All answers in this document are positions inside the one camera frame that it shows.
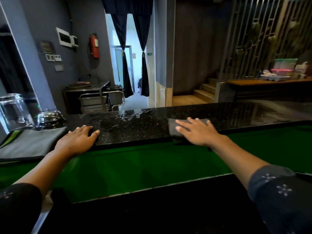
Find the green counter side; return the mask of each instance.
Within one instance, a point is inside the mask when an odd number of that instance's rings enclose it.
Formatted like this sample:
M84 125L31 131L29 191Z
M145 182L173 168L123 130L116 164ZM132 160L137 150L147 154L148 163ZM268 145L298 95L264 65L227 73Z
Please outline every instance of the green counter side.
M311 135L312 126L292 126L229 137L269 163L312 173ZM0 188L12 184L37 163L0 165ZM207 148L155 143L85 153L70 161L54 187L63 188L74 203L230 172Z

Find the fire extinguisher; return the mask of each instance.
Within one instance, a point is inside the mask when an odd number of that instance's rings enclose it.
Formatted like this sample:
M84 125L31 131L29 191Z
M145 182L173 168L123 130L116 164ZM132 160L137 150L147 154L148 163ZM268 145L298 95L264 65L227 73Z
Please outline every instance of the fire extinguisher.
M99 41L96 33L90 35L91 54L94 58L99 58Z

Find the glass jar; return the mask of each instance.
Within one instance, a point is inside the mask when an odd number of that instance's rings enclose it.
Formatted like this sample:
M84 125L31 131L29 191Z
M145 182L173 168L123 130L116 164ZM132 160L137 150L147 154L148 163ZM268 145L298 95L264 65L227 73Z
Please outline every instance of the glass jar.
M0 121L8 134L12 130L32 128L34 122L21 94L0 97Z

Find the wooden step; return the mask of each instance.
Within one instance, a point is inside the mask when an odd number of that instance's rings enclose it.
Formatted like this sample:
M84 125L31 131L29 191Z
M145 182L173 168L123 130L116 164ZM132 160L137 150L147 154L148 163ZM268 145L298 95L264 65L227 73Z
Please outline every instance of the wooden step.
M200 89L205 90L205 91L212 93L212 94L216 94L216 87L213 87L210 84L201 84Z
M205 90L193 90L193 95L204 100L207 103L214 103L214 94Z
M209 84L210 84L212 87L216 87L216 82L217 82L217 79L215 79L215 78L209 78Z
M172 106L185 106L195 104L206 104L204 100L195 97L194 95L182 95L172 97Z

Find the dark blue sleeve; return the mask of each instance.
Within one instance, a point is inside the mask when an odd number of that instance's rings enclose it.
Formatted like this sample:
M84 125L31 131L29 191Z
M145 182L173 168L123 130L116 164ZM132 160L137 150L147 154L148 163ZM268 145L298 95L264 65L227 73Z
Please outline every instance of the dark blue sleeve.
M11 185L0 192L2 233L31 233L41 211L42 195L27 183Z
M290 169L258 169L249 181L248 195L270 233L312 233L312 184Z

